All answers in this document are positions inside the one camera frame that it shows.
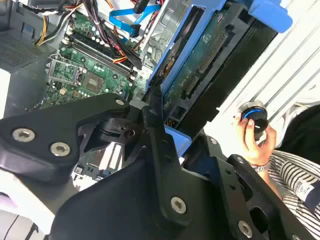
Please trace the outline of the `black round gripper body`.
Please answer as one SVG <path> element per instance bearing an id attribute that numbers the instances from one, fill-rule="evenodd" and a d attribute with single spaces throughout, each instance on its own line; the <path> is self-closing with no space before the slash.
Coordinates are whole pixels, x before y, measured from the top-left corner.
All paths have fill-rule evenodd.
<path id="1" fill-rule="evenodd" d="M 217 188 L 183 170 L 188 227 L 158 225 L 145 164 L 136 162 L 71 197 L 57 212 L 52 240 L 224 240 L 226 218 Z"/>

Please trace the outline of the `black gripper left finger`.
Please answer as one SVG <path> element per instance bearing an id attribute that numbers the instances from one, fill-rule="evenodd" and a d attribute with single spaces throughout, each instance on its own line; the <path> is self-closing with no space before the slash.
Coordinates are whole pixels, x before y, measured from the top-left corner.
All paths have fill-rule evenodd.
<path id="1" fill-rule="evenodd" d="M 65 184 L 82 154 L 113 140 L 105 127 L 113 120 L 123 130 L 120 137 L 127 146 L 120 170 L 134 163 L 146 166 L 153 183 L 157 225 L 188 227 L 193 214 L 187 211 L 188 194 L 174 140 L 163 125 L 158 86 L 149 89 L 146 102 L 131 114 L 128 102 L 107 93 L 4 118 L 0 121 L 0 167 L 40 184 Z"/>

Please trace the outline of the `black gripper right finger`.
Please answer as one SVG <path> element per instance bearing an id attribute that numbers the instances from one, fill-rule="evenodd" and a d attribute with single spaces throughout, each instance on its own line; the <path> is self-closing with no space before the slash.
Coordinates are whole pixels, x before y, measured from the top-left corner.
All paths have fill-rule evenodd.
<path id="1" fill-rule="evenodd" d="M 227 210 L 245 240 L 311 240 L 312 235 L 240 155 L 225 157 L 218 142 L 196 137 L 198 171 L 213 180 L 228 180 Z"/>

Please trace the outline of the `person bare hand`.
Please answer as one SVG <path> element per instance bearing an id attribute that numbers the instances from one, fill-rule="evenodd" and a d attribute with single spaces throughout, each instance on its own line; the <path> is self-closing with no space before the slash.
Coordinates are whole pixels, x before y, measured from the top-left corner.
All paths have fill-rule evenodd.
<path id="1" fill-rule="evenodd" d="M 242 119 L 240 113 L 234 117 L 233 127 L 242 156 L 254 166 L 266 165 L 275 149 L 277 132 L 268 125 L 265 129 L 265 140 L 257 144 L 254 132 L 255 122 L 252 119 Z"/>

